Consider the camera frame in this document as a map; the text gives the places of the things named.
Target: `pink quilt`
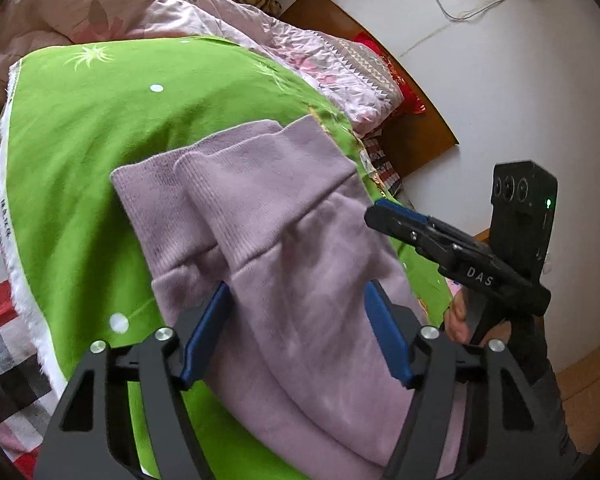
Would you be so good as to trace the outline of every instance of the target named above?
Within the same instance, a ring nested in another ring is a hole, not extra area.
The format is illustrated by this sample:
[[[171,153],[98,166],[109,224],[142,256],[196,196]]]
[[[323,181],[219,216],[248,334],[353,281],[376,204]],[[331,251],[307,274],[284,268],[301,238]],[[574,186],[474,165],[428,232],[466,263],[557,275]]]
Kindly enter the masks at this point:
[[[180,36],[219,36],[300,75],[350,119],[372,131],[401,102],[324,35],[231,0],[5,0],[0,8],[0,110],[9,67],[53,45]]]

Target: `silver screw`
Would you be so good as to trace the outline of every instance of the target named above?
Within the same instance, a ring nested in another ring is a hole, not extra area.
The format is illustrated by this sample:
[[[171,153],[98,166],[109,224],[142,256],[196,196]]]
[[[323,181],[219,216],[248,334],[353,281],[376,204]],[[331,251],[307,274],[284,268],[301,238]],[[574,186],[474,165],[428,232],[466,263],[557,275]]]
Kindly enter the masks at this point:
[[[158,330],[155,331],[155,338],[158,341],[167,341],[167,339],[171,339],[172,336],[173,336],[173,330],[171,328],[169,328],[168,326],[159,328]]]
[[[104,352],[104,349],[107,347],[107,344],[104,341],[94,341],[91,343],[89,350],[91,350],[92,354],[99,354]]]
[[[504,352],[505,346],[500,339],[491,339],[489,341],[489,348],[493,352]]]
[[[424,339],[438,339],[438,337],[440,336],[440,330],[438,330],[434,326],[427,325],[427,326],[423,326],[420,329],[420,335]]]

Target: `green fabric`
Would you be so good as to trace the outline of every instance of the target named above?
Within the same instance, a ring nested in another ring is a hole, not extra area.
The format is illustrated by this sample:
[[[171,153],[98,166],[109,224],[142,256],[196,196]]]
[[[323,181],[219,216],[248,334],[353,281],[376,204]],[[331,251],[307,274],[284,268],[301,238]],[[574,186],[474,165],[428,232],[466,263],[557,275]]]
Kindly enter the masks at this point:
[[[152,91],[154,85],[162,91]],[[65,377],[95,339],[132,344],[162,325],[110,172],[236,124],[267,118],[286,125],[310,110],[356,162],[372,199],[380,198],[364,174],[349,121],[292,72],[225,40],[75,45],[22,60],[6,190],[22,267]],[[429,262],[396,247],[414,291],[440,322],[448,288]],[[110,329],[114,313],[129,320],[126,333]],[[219,480],[303,478],[242,428],[204,384],[184,399]],[[142,464],[157,475],[136,386],[130,403]]]

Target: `brown wooden board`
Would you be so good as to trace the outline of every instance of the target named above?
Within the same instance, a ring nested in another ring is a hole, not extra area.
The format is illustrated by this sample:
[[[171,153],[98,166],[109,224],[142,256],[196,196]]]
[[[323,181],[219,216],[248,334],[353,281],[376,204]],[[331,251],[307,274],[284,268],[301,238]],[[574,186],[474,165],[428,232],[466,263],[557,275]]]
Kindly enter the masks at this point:
[[[298,28],[318,30],[346,40],[360,32],[369,33],[331,0],[296,0],[281,16],[284,22]],[[424,103],[423,114],[403,114],[382,125],[380,145],[401,178],[424,166],[430,160],[458,144],[456,136],[436,107],[417,83],[378,40],[383,53]]]

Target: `cable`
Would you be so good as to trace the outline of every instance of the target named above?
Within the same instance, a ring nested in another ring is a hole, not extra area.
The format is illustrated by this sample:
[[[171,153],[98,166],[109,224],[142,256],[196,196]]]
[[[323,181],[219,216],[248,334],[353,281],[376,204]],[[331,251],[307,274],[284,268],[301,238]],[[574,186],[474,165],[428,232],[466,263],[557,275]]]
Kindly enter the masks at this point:
[[[438,4],[438,7],[440,7],[440,10],[442,11],[442,13],[448,17],[448,19],[450,19],[452,22],[464,22],[464,20],[468,20],[469,18],[472,18],[474,16],[476,16],[477,14],[480,14],[481,12],[484,12],[487,9],[491,9],[491,7],[496,6],[497,4],[501,4],[504,0],[495,0],[494,2],[491,2],[490,4],[477,9],[477,10],[470,10],[468,14],[464,15],[464,16],[453,16],[451,14],[449,14],[448,12],[446,12],[445,7],[442,6],[442,3],[440,2],[440,0],[436,0],[436,3]]]

